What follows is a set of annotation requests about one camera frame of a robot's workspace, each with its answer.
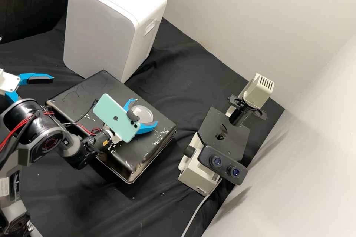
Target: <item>microscope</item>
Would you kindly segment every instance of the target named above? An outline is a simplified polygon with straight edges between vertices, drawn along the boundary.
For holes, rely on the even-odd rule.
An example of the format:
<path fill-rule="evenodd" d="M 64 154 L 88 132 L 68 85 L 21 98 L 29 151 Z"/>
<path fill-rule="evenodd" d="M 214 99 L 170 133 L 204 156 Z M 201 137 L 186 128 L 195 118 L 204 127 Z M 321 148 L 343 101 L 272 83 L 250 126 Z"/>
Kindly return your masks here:
<path fill-rule="evenodd" d="M 157 125 L 152 112 L 135 105 L 135 99 L 121 107 L 103 94 L 90 108 L 104 126 L 96 133 L 87 131 L 89 136 L 81 138 L 66 128 L 80 119 L 62 124 L 49 106 L 17 95 L 20 85 L 51 83 L 53 79 L 40 73 L 16 76 L 0 69 L 0 94 L 11 104 L 0 114 L 0 237 L 42 237 L 21 200 L 22 166 L 30 166 L 56 149 L 73 168 L 80 170 L 120 141 L 130 142 L 136 134 L 152 131 Z"/>
<path fill-rule="evenodd" d="M 241 185 L 247 168 L 242 159 L 250 129 L 243 122 L 251 115 L 263 120 L 262 110 L 274 88 L 274 82 L 256 73 L 242 92 L 228 99 L 226 113 L 210 107 L 202 125 L 184 150 L 179 163 L 178 180 L 203 196 L 209 195 L 220 178 Z"/>

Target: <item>white backdrop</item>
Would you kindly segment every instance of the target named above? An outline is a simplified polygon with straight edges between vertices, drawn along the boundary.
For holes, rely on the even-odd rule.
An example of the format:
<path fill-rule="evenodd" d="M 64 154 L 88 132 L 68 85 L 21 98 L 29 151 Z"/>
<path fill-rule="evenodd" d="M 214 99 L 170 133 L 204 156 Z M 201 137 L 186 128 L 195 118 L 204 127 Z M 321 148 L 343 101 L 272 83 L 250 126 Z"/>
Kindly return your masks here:
<path fill-rule="evenodd" d="M 203 237 L 356 236 L 355 73 L 356 36 L 282 114 Z"/>
<path fill-rule="evenodd" d="M 356 32 L 356 0 L 168 0 L 164 17 L 287 107 Z"/>

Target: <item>robotic arm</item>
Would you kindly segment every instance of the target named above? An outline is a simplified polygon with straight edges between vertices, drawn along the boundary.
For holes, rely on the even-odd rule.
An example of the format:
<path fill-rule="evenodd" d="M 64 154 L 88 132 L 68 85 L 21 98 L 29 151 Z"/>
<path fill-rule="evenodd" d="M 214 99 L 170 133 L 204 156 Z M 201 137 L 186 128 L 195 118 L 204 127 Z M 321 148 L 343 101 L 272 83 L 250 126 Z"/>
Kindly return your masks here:
<path fill-rule="evenodd" d="M 105 125 L 98 133 L 82 139 L 71 134 L 48 107 L 40 106 L 34 99 L 20 99 L 16 93 L 20 85 L 51 81 L 53 77 L 46 74 L 16 76 L 0 69 L 0 94 L 11 103 L 0 114 L 0 237 L 42 237 L 21 200 L 22 166 L 29 166 L 57 149 L 73 168 L 80 170 L 97 154 L 122 140 L 129 142 L 136 134 L 149 132 L 157 125 L 146 107 L 134 105 L 130 99 L 123 108 L 104 94 L 93 112 Z"/>

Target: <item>camera lens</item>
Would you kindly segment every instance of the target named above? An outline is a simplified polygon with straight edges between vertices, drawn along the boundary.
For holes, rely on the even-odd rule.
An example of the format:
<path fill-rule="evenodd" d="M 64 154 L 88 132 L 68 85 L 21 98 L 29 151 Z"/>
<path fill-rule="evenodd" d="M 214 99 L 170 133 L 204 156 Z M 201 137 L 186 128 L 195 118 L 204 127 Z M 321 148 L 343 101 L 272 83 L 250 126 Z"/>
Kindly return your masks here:
<path fill-rule="evenodd" d="M 222 160 L 218 155 L 213 155 L 211 157 L 210 163 L 213 165 L 213 167 L 221 167 Z"/>
<path fill-rule="evenodd" d="M 240 175 L 240 170 L 236 166 L 230 166 L 227 169 L 227 173 L 233 178 L 238 178 Z"/>

